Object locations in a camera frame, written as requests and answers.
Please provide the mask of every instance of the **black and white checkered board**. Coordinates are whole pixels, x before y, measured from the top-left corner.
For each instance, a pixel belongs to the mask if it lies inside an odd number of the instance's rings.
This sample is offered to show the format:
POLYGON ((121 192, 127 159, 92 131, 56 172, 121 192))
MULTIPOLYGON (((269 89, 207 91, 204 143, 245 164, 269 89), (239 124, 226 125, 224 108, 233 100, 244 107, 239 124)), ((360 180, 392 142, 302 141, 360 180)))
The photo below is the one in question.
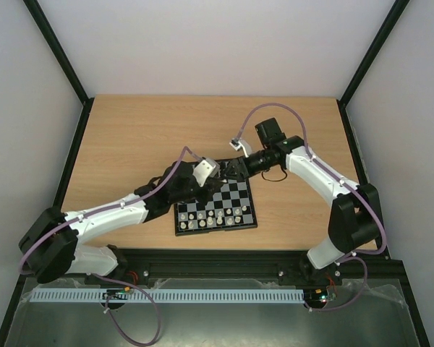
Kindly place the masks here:
MULTIPOLYGON (((220 169, 226 167, 228 160, 217 160, 220 169)), ((207 205, 196 200, 189 203, 178 203, 174 206, 175 235, 205 234, 209 231, 256 228, 254 202, 252 201, 249 180, 236 181, 229 179, 220 192, 213 195, 207 205), (218 224, 219 213, 222 223, 218 224)))

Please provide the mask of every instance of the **purple cable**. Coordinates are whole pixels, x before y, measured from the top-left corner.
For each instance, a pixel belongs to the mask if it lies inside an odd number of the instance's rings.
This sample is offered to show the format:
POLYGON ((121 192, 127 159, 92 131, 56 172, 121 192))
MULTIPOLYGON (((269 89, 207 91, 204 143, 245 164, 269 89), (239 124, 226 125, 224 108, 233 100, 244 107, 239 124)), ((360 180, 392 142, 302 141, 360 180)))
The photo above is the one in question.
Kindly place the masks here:
POLYGON ((151 301, 151 304, 153 304, 154 306, 154 310, 156 311, 156 317, 158 318, 158 329, 156 330, 156 334, 154 335, 154 338, 150 341, 150 342, 138 342, 135 341, 133 339, 131 339, 129 336, 127 336, 127 334, 121 329, 121 327, 119 327, 119 323, 116 321, 116 319, 114 318, 111 310, 109 309, 109 300, 111 299, 111 296, 108 296, 108 298, 106 299, 106 302, 104 304, 104 307, 106 309, 106 311, 109 314, 109 317, 111 318, 111 320, 114 323, 114 327, 116 328, 116 330, 118 331, 118 333, 120 334, 120 336, 122 336, 128 343, 132 344, 133 346, 139 346, 139 347, 145 347, 145 346, 152 346, 154 345, 156 342, 158 342, 159 340, 159 333, 161 332, 161 326, 162 326, 162 317, 161 317, 161 312, 159 311, 159 307, 158 304, 155 303, 154 299, 151 297, 150 294, 148 294, 146 291, 144 291, 143 289, 141 289, 140 287, 134 286, 128 282, 124 282, 122 280, 112 280, 110 278, 106 278, 100 275, 97 275, 95 273, 92 273, 92 275, 94 275, 97 278, 100 278, 101 280, 105 280, 106 282, 111 282, 111 283, 115 283, 115 284, 121 284, 123 286, 129 286, 131 288, 137 289, 141 294, 143 294, 144 296, 146 296, 148 298, 149 301, 151 301))
MULTIPOLYGON (((329 170, 326 166, 324 166, 320 161, 315 159, 313 157, 313 154, 310 152, 309 143, 307 141, 307 130, 305 128, 305 124, 304 124, 304 121, 302 120, 301 116, 295 110, 293 110, 292 108, 290 108, 290 107, 288 107, 282 103, 263 103, 262 105, 259 105, 256 108, 254 108, 251 112, 249 112, 246 119, 244 120, 243 125, 241 126, 241 129, 239 130, 236 139, 239 140, 239 138, 241 137, 241 135, 244 131, 244 128, 247 125, 247 122, 249 121, 251 116, 254 114, 254 112, 256 112, 257 110, 259 110, 261 108, 268 107, 268 106, 277 106, 277 107, 284 108, 285 110, 291 112, 292 114, 294 114, 296 116, 297 120, 301 124, 302 136, 304 137, 305 152, 309 156, 310 160, 312 160, 315 164, 317 164, 332 179, 334 179, 337 182, 340 182, 341 177, 337 176, 335 173, 333 173, 331 170, 329 170)), ((380 253, 382 253, 384 251, 384 249, 386 249, 386 247, 387 247, 387 236, 386 236, 386 231, 384 230, 383 224, 381 223, 380 219, 376 215, 375 211, 373 211, 371 206, 365 201, 365 199, 363 199, 363 197, 354 188, 349 186, 347 183, 344 183, 343 185, 346 187, 347 190, 349 190, 363 204, 363 206, 365 206, 365 209, 368 211, 368 213, 371 215, 371 217, 375 221, 375 223, 378 226, 378 229, 380 231, 380 234, 381 234, 382 242, 381 242, 381 247, 379 249, 376 249, 375 251, 373 251, 373 250, 368 251, 366 249, 356 249, 355 252, 363 253, 363 254, 380 254, 380 253)))
MULTIPOLYGON (((171 179, 172 175, 175 173, 175 171, 178 169, 180 162, 183 160, 183 158, 185 157, 186 153, 189 153, 193 156, 193 158, 201 160, 201 157, 197 156, 196 154, 194 154, 187 146, 183 147, 182 153, 180 154, 179 158, 177 159, 174 167, 171 169, 171 171, 169 172, 169 174, 166 176, 166 178, 155 188, 153 189, 151 192, 143 195, 142 197, 138 197, 137 199, 133 199, 129 202, 126 202, 125 205, 129 206, 132 204, 135 204, 136 202, 139 202, 140 200, 144 200, 147 199, 151 196, 153 196, 155 193, 157 193, 159 190, 162 189, 162 187, 164 187, 164 185, 166 185, 166 183, 169 181, 169 179, 171 179)), ((90 211, 89 213, 86 213, 83 215, 83 218, 88 218, 92 215, 96 215, 97 213, 102 213, 102 212, 106 212, 109 210, 113 210, 115 208, 120 208, 121 205, 120 204, 113 204, 113 205, 108 205, 105 207, 100 207, 96 210, 90 211)), ((79 221, 79 218, 73 218, 71 220, 68 220, 60 225, 58 225, 56 228, 51 229, 48 233, 46 233, 45 235, 43 235, 42 237, 39 238, 39 240, 37 240, 28 250, 27 252, 22 256, 21 260, 20 260, 20 267, 19 267, 19 272, 21 275, 30 275, 32 274, 32 271, 25 271, 23 270, 24 264, 26 263, 27 259, 29 258, 29 256, 43 243, 45 242, 45 240, 47 240, 48 238, 50 238, 52 235, 54 235, 55 233, 57 233, 58 231, 62 230, 63 228, 66 228, 69 224, 73 224, 74 222, 79 221)))
POLYGON ((350 299, 348 302, 346 302, 345 304, 336 306, 336 307, 331 307, 331 308, 325 308, 325 309, 313 309, 312 307, 309 306, 309 304, 307 302, 304 303, 304 305, 312 311, 316 311, 316 312, 330 312, 330 311, 336 311, 338 309, 343 309, 344 307, 348 307, 349 305, 352 305, 356 300, 358 300, 358 298, 363 294, 363 291, 365 290, 366 286, 367 286, 367 279, 368 279, 368 268, 367 268, 367 264, 363 261, 362 258, 359 257, 349 257, 346 258, 344 260, 341 261, 342 262, 350 262, 351 260, 357 260, 359 262, 362 263, 363 265, 363 284, 362 287, 360 287, 359 292, 357 293, 356 296, 354 296, 352 299, 350 299))

